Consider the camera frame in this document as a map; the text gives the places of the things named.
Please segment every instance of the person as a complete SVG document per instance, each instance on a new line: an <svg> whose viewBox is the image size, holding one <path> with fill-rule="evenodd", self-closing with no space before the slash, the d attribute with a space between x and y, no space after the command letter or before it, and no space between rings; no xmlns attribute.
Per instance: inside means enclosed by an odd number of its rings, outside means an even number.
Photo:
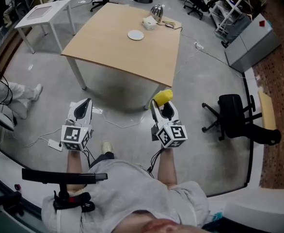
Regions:
<svg viewBox="0 0 284 233"><path fill-rule="evenodd" d="M79 151L69 151L67 172L82 173ZM206 232L201 229L209 213L206 195L196 182L177 184L173 149L165 149L160 155L157 180L140 165L114 159L108 141L103 143L102 155L88 172L107 173L108 179L86 187L67 185L71 196L89 192L96 207L92 212L68 219L70 224L79 225L75 232ZM54 197L43 200L42 220L50 232L63 232L58 228L58 211L53 201Z"/></svg>
<svg viewBox="0 0 284 233"><path fill-rule="evenodd" d="M9 28L12 25L10 13L15 7L14 0L5 0L5 4L8 6L8 8L3 12L4 24L6 24L6 28Z"/></svg>
<svg viewBox="0 0 284 233"><path fill-rule="evenodd" d="M19 118L26 119L31 101L37 101L42 92L41 84L38 84L35 89L31 89L21 84L8 82L8 87L6 81L0 81L0 102L8 104L8 107Z"/></svg>

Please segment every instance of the concrete floor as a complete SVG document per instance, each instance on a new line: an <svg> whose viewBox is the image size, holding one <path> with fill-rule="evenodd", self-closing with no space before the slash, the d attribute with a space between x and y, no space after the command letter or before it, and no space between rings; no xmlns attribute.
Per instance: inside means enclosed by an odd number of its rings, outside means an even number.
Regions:
<svg viewBox="0 0 284 233"><path fill-rule="evenodd" d="M79 5L72 9L77 30L97 11L90 13L91 4L81 5L79 1L81 0L71 0L72 7ZM246 104L243 80L229 67L202 52L190 58L196 52L194 42L198 41L206 52L226 62L221 41L214 35L213 21L207 16L200 21L195 13L188 16L179 0L154 0L153 4L140 4L132 0L113 1L146 10L154 4L164 4L165 16L182 23L183 31L172 90L173 102L186 126L189 139L174 151L179 183L197 181L209 195L243 186L248 170L249 140L237 138L220 142L218 130L213 129L208 133L201 131L203 126L208 126L214 120L211 113L201 107L202 102L218 109L217 100L220 95L237 93ZM64 11L55 25L63 46L72 39L68 23ZM145 111L142 107L157 85L114 69L77 61L88 87L84 91L66 58L59 55L52 35L44 36L40 27L34 27L28 39L35 54L31 54L26 44L22 43L5 76L9 81L30 87L41 83L43 92L39 100L32 104L28 118L18 121L15 137L24 144L29 144L39 135L55 131L64 124L70 102L90 97L94 106L103 110L107 120L120 126L134 124L143 117L138 126L121 129L107 123L102 115L94 113L92 125L95 132L88 143L94 157L100 154L102 141L109 140L117 158L149 167L150 159L159 150L160 144L151 141L150 130L154 121L150 111ZM44 138L59 141L60 131ZM43 140L25 148L13 139L11 133L6 133L1 149L34 169L66 170L66 151L58 152L49 148ZM86 171L84 155L82 161Z"/></svg>

